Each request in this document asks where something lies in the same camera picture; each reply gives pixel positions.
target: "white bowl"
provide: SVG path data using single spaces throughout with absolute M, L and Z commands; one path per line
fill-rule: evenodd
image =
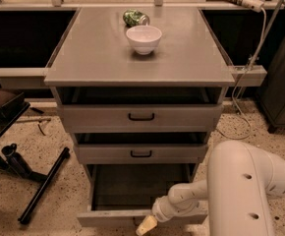
M 161 30 L 152 26 L 136 26 L 126 31 L 130 45 L 141 55 L 153 51 L 158 46 L 161 36 Z

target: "speckled floor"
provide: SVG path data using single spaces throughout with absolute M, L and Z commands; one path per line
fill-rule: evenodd
M 268 134 L 268 123 L 259 113 L 257 105 L 246 100 L 240 103 L 252 125 L 251 134 L 243 141 L 267 151 L 271 151 L 285 159 L 285 128 L 275 134 Z M 37 127 L 37 122 L 18 122 L 14 124 L 0 139 L 0 150 L 11 143 L 18 145 L 18 152 L 26 159 L 34 171 L 47 174 L 62 151 L 63 147 L 72 148 L 72 142 L 63 130 L 60 119 L 56 116 L 52 103 L 32 103 L 45 111 L 43 117 L 52 120 L 46 126 L 46 136 Z M 20 120 L 40 118 L 32 110 L 28 110 Z M 248 125 L 239 118 L 231 104 L 225 103 L 225 109 L 218 124 L 218 130 L 230 137 L 243 136 L 248 132 Z M 222 141 L 229 140 L 218 131 L 212 133 L 209 140 L 209 151 Z M 198 178 L 205 175 L 208 155 L 199 167 Z M 18 218 L 23 213 L 38 184 L 11 176 L 0 171 L 0 235 L 136 235 L 135 228 L 82 228 L 76 214 L 86 211 L 89 182 L 83 168 L 78 164 L 73 152 L 53 179 L 50 188 L 45 192 L 34 210 L 31 222 L 23 226 Z M 269 201 L 271 214 L 277 236 L 285 236 L 285 198 Z M 192 226 L 191 235 L 207 235 L 206 223 Z M 148 235 L 189 235 L 186 228 L 156 228 Z

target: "drawer handle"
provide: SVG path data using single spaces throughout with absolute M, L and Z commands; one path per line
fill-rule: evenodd
M 151 156 L 152 156 L 152 150 L 146 152 L 145 154 L 143 154 L 143 152 L 134 152 L 133 150 L 131 150 L 131 157 L 134 157 L 134 158 L 137 158 L 137 157 L 147 158 Z
M 145 118 L 133 117 L 132 114 L 129 113 L 128 117 L 131 121 L 147 122 L 147 121 L 152 121 L 154 119 L 154 113 L 152 113 L 150 117 L 145 117 Z

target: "green can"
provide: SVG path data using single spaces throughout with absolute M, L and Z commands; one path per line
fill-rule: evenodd
M 150 24 L 150 18 L 143 12 L 138 10 L 127 10 L 123 15 L 124 22 L 129 27 L 147 26 Z

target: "power cord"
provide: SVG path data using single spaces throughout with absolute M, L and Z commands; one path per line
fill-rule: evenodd
M 267 14 L 266 14 L 266 11 L 261 8 L 262 12 L 263 12 L 263 23 L 262 23 L 262 30 L 261 30 L 261 35 L 260 35 L 260 40 L 259 40 L 259 44 L 258 44 L 258 47 L 257 49 L 259 49 L 259 46 L 263 43 L 264 41 L 264 30 L 265 30 L 265 26 L 266 26 L 266 21 L 267 21 Z M 237 80 L 234 88 L 233 88 L 233 91 L 232 91 L 232 94 L 231 94 L 231 98 L 232 98 L 232 102 L 233 102 L 233 105 L 234 107 L 236 108 L 237 112 L 238 112 L 238 116 L 243 119 L 247 124 L 248 124 L 248 133 L 242 137 L 231 137 L 227 134 L 225 134 L 224 132 L 222 132 L 220 129 L 216 128 L 216 131 L 219 132 L 223 137 L 227 138 L 227 139 L 231 139 L 231 140 L 243 140 L 243 139 L 246 139 L 248 138 L 250 135 L 251 135 L 251 132 L 252 132 L 252 125 L 251 123 L 249 122 L 247 116 L 244 114 L 244 112 L 242 111 L 241 107 L 239 106 L 239 103 L 237 101 L 238 99 L 238 95 L 241 94 L 241 91 L 242 91 L 242 87 L 239 87 L 239 83 L 240 81 L 242 80 L 242 78 L 248 73 L 248 71 L 251 70 L 251 68 L 253 67 L 254 65 L 254 61 L 257 59 L 256 58 L 257 56 L 257 52 L 254 54 L 254 56 L 249 60 L 249 63 L 246 65 L 246 67 L 244 68 L 244 73 L 242 74 L 242 76 Z

